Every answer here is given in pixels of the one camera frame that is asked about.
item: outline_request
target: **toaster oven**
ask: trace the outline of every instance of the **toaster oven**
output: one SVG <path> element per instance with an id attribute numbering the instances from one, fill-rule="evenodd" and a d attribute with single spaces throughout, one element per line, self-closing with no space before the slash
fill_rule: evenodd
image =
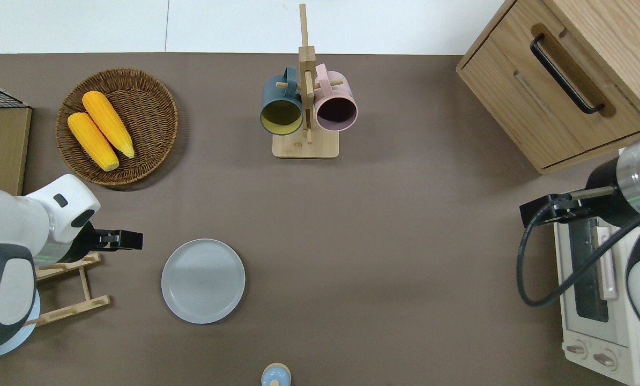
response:
<path id="1" fill-rule="evenodd" d="M 562 283 L 618 228 L 598 217 L 554 224 Z M 640 385 L 640 322 L 626 291 L 626 265 L 640 227 L 604 254 L 560 297 L 565 357 L 609 378 Z"/>

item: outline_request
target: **brown table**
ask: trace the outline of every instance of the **brown table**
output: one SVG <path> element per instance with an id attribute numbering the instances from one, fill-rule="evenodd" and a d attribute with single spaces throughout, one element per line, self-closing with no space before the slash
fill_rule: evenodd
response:
<path id="1" fill-rule="evenodd" d="M 523 305 L 518 205 L 583 186 L 605 161 L 540 176 L 455 74 L 459 56 L 323 55 L 360 115 L 333 160 L 277 159 L 259 125 L 263 82 L 284 54 L 0 55 L 0 87 L 34 108 L 24 193 L 69 169 L 60 103 L 102 69 L 140 68 L 173 92 L 180 135 L 126 191 L 90 186 L 92 222 L 144 233 L 142 251 L 88 270 L 111 306 L 35 329 L 0 357 L 0 384 L 258 384 L 271 362 L 296 385 L 615 384 L 568 362 L 560 311 Z M 244 261 L 239 307 L 193 325 L 160 276 L 209 237 Z M 531 241 L 528 281 L 555 286 L 553 233 Z M 78 278 L 39 286 L 43 310 L 80 301 Z"/>

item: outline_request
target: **oven window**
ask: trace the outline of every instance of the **oven window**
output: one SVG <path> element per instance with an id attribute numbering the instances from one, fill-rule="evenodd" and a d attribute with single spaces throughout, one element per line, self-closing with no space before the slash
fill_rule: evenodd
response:
<path id="1" fill-rule="evenodd" d="M 597 244 L 597 220 L 587 218 L 568 224 L 570 227 L 570 251 L 573 271 L 584 264 L 585 259 Z M 577 315 L 597 322 L 608 322 L 608 303 L 599 296 L 597 265 L 593 264 L 575 282 L 575 307 Z"/>

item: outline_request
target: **corn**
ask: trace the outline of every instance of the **corn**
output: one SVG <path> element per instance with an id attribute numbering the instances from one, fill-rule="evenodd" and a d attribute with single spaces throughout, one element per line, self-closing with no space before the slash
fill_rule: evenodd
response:
<path id="1" fill-rule="evenodd" d="M 74 113 L 68 117 L 68 127 L 70 131 L 75 135 L 77 142 L 82 145 L 89 157 L 92 157 L 94 162 L 100 166 L 104 171 L 111 171 L 117 169 L 120 162 L 117 161 L 117 156 L 113 149 L 111 149 L 108 141 L 101 134 L 99 127 L 94 124 L 94 121 L 87 113 Z"/>
<path id="2" fill-rule="evenodd" d="M 82 104 L 108 141 L 122 154 L 134 158 L 132 139 L 108 98 L 99 91 L 88 91 L 82 97 Z"/>

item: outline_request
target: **drawer handle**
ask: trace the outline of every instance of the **drawer handle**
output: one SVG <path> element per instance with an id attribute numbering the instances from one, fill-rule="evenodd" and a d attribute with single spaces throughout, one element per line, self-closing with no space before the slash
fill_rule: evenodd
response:
<path id="1" fill-rule="evenodd" d="M 570 85 L 570 83 L 567 81 L 565 76 L 563 76 L 563 74 L 560 73 L 560 71 L 558 71 L 558 68 L 556 68 L 556 66 L 554 66 L 553 63 L 551 63 L 551 60 L 544 54 L 544 52 L 541 51 L 541 48 L 539 47 L 539 42 L 543 38 L 544 38 L 544 34 L 539 34 L 539 36 L 537 36 L 532 41 L 532 44 L 530 44 L 530 51 L 532 51 L 535 58 L 537 58 L 539 63 L 541 63 L 541 65 L 544 66 L 546 71 L 548 71 L 548 73 L 551 75 L 553 80 L 555 80 L 556 83 L 558 83 L 558 85 L 561 86 L 563 91 L 565 91 L 565 93 L 568 95 L 568 97 L 570 97 L 573 103 L 575 103 L 575 105 L 585 114 L 594 114 L 599 110 L 601 110 L 602 108 L 604 108 L 603 103 L 601 103 L 596 107 L 591 107 L 590 105 L 587 105 L 587 102 L 585 102 L 584 99 L 582 99 L 582 97 L 579 95 L 579 93 L 575 91 L 575 89 L 572 87 L 572 85 Z"/>

